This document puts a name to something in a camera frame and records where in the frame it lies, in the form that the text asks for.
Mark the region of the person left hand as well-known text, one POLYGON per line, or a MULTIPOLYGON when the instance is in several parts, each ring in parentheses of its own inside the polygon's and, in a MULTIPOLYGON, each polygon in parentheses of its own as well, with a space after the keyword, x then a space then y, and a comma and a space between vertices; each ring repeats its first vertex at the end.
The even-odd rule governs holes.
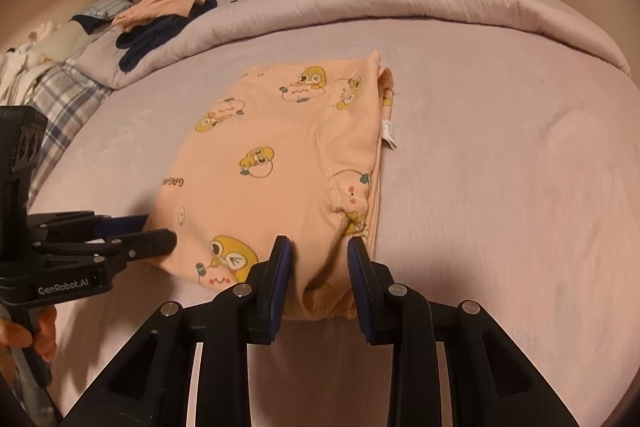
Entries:
POLYGON ((15 363, 10 353, 12 348, 32 348, 46 363, 53 361, 58 351, 55 328, 57 315, 54 306, 44 308, 39 315, 38 331, 35 334, 20 324, 1 320, 1 375, 8 384, 12 384, 16 376, 15 363))

